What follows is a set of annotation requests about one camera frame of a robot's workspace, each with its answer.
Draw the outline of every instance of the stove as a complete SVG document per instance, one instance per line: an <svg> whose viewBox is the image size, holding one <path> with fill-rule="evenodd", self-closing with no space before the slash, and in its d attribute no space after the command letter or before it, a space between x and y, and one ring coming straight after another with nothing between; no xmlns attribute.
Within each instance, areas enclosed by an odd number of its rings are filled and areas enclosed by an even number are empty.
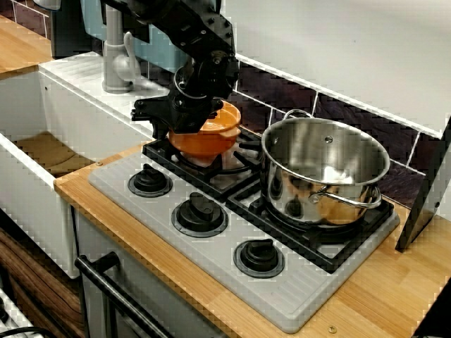
<svg viewBox="0 0 451 338"><path fill-rule="evenodd" d="M211 159L186 156L168 139L147 144L142 152L218 201L225 201L233 192L260 176L260 138L246 129L240 130L237 143L224 154Z"/></svg>
<svg viewBox="0 0 451 338"><path fill-rule="evenodd" d="M287 333L297 332L399 224L384 202L358 223L281 223L259 192L259 138L208 163L166 140L94 170L89 182Z"/></svg>

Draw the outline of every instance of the black burner grate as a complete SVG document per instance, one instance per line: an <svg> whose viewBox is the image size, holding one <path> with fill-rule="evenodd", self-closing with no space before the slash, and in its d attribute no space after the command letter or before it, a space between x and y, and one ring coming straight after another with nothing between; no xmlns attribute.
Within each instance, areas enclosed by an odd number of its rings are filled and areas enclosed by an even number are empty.
<svg viewBox="0 0 451 338"><path fill-rule="evenodd" d="M240 148L251 149L261 153L260 137L245 129L240 129L241 134L237 139ZM167 139L146 144L142 148L142 153L220 202L224 202L227 197L234 192L255 182L260 176L261 154L256 158L250 158L241 154L239 151L234 151L233 155L242 163L242 167L223 169L221 155L218 155L208 167L195 165L183 157L180 151ZM238 179L227 187L221 188L211 183L211 179L216 176L236 175L247 171L249 171L248 175L244 175L244 178Z"/></svg>
<svg viewBox="0 0 451 338"><path fill-rule="evenodd" d="M393 205L383 201L378 208L365 212L361 221L351 225L294 229L293 226L276 220L276 214L268 211L270 209L263 198L259 197L249 208L242 203L244 199L258 194L259 191L260 183L255 182L231 195L225 204L230 210L328 273L334 273L393 213ZM343 248L333 258L319 251L322 244L337 243L342 244Z"/></svg>

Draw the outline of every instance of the light blue panel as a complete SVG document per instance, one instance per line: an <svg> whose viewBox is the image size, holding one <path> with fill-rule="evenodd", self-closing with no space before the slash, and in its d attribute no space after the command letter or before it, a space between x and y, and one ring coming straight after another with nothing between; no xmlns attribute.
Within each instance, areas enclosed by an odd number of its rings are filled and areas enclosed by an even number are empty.
<svg viewBox="0 0 451 338"><path fill-rule="evenodd" d="M101 18L100 0L81 0L83 21L87 34L106 40L106 26ZM149 26L149 41L135 39L136 56L174 73L187 58L174 46L168 36L154 26Z"/></svg>

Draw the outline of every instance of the wooden countertop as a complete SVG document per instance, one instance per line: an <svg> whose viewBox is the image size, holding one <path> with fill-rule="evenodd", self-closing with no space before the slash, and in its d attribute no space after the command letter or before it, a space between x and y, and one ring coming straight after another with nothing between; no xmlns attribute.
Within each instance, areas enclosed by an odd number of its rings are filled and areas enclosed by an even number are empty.
<svg viewBox="0 0 451 338"><path fill-rule="evenodd" d="M136 146L104 161L140 151ZM286 334L87 181L95 164L55 180L56 191L230 337L411 337L451 274L451 227L436 218L405 253L400 226L296 334ZM333 326L337 332L329 333Z"/></svg>
<svg viewBox="0 0 451 338"><path fill-rule="evenodd" d="M50 40L0 15L0 80L51 60Z"/></svg>

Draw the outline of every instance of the oven door handle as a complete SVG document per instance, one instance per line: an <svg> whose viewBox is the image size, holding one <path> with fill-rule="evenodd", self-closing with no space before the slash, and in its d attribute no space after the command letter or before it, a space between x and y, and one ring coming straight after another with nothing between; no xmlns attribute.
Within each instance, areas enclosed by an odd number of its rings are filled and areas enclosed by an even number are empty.
<svg viewBox="0 0 451 338"><path fill-rule="evenodd" d="M78 256L75 260L78 270L144 333L150 337L173 338L136 300L104 274L109 268L119 263L119 257L114 252L108 253L93 263L89 262L85 255Z"/></svg>

